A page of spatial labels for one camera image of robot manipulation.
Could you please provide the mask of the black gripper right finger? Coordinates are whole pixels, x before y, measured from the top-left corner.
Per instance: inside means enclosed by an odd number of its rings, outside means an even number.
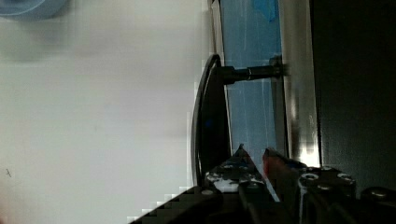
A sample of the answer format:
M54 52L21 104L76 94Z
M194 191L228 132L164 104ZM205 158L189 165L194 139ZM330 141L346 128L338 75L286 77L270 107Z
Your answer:
M272 148L265 149L262 162L264 174L279 200L290 212L295 212L299 207L298 179L306 165L286 158Z

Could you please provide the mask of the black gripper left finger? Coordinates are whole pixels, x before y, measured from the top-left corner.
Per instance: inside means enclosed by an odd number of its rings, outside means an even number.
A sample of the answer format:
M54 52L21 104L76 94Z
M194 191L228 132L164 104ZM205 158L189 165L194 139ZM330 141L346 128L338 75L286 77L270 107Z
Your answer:
M221 193L234 193L243 183L263 184L263 178L241 144L229 159L205 174L204 183Z

